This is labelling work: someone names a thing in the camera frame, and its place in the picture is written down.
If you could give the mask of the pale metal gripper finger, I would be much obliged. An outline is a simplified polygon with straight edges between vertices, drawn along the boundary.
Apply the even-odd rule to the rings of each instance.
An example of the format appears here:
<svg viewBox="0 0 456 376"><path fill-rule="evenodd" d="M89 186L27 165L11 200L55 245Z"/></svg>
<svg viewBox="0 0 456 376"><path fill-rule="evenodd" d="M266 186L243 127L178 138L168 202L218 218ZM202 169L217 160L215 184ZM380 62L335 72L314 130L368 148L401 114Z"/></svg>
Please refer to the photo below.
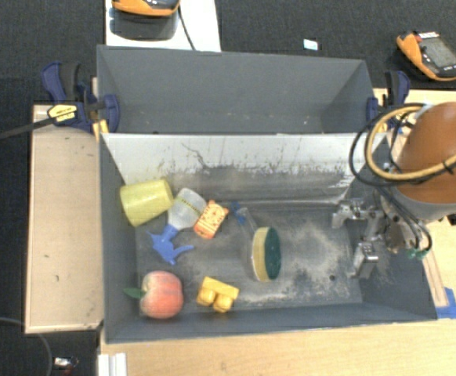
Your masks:
<svg viewBox="0 0 456 376"><path fill-rule="evenodd" d="M364 221L367 219L366 213L363 199L354 198L340 201L331 216L331 227L333 229L341 228L346 220Z"/></svg>
<svg viewBox="0 0 456 376"><path fill-rule="evenodd" d="M353 253L351 277L368 279L379 262L379 255L371 242L360 242Z"/></svg>

